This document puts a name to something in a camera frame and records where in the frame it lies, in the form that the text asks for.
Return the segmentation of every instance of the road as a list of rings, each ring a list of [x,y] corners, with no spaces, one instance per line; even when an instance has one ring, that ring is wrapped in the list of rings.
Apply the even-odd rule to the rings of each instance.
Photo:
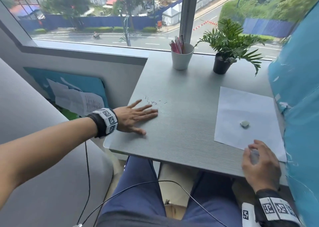
[[[212,30],[216,26],[206,23],[199,28],[199,25],[205,21],[217,22],[219,19],[219,14],[221,12],[222,5],[209,11],[208,13],[202,15],[201,17],[194,20],[191,41],[192,45],[195,45],[199,38],[202,37],[203,33],[207,30]],[[102,44],[102,45],[113,45],[113,46],[127,46],[125,41],[121,41],[121,33],[102,33],[101,39],[96,40],[92,37],[93,34],[84,33],[67,33],[67,34],[44,34],[33,36],[34,39],[45,39],[45,40],[57,40],[57,41],[68,41],[68,42],[81,42],[90,44]],[[130,41],[132,47],[137,48],[147,48],[147,49],[157,49],[157,50],[170,50],[169,42],[174,39],[175,36],[179,35],[179,28],[165,33],[157,34],[144,34],[144,33],[134,33],[130,34]],[[258,49],[258,53],[261,53],[262,57],[265,59],[276,58],[280,51],[281,46],[266,44],[255,45],[250,48],[250,51]],[[209,46],[208,43],[200,43],[195,48],[195,52],[215,54],[214,50]]]

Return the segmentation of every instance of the blue board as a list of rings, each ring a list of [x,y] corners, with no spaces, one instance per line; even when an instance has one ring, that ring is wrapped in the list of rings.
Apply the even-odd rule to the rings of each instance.
[[[70,89],[97,94],[102,97],[104,107],[108,108],[104,84],[100,78],[55,72],[32,67],[24,67],[24,69],[35,79],[41,88],[48,93],[50,99],[54,102],[55,96],[47,79],[64,84]]]
[[[307,227],[319,225],[319,5],[269,65],[269,82],[285,117],[288,184]]]

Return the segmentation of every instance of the sheet of paper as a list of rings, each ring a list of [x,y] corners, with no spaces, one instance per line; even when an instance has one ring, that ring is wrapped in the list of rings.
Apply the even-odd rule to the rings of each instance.
[[[240,126],[248,121],[249,127]],[[254,139],[265,142],[278,160],[286,162],[274,100],[270,97],[220,87],[215,141],[245,149]]]
[[[79,92],[68,86],[47,79],[55,95],[55,103],[80,116],[86,116],[94,110],[104,107],[101,96],[94,93]]]

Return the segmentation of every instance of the desk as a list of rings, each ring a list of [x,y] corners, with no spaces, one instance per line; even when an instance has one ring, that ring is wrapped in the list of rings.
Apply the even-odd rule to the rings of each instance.
[[[194,54],[189,68],[172,68],[170,52],[150,52],[150,56],[130,99],[130,104],[158,108],[156,119],[141,124],[145,137],[114,133],[110,150],[161,162],[188,165],[233,176],[243,176],[243,150],[214,141],[219,89],[221,86],[273,97],[263,61],[255,68],[245,60],[233,64],[225,75],[213,72],[214,56]],[[277,109],[283,133],[283,119]],[[281,164],[280,183],[287,185],[285,164]]]

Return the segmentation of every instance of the window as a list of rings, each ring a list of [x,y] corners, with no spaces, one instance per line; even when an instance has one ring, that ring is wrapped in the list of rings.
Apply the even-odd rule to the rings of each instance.
[[[182,0],[2,1],[33,39],[170,50],[179,35]]]
[[[220,18],[229,17],[242,25],[243,34],[267,40],[250,51],[258,49],[263,58],[274,59],[285,38],[318,0],[1,1],[24,31],[38,41],[155,50],[170,50],[169,42],[180,34],[195,45],[205,31],[217,28]],[[195,52],[216,53],[208,43],[198,44]]]
[[[218,20],[229,17],[243,26],[244,34],[266,39],[257,44],[265,59],[276,58],[287,38],[318,0],[197,0],[191,44],[195,45],[205,31],[217,28]],[[208,43],[199,43],[195,52],[215,54]]]

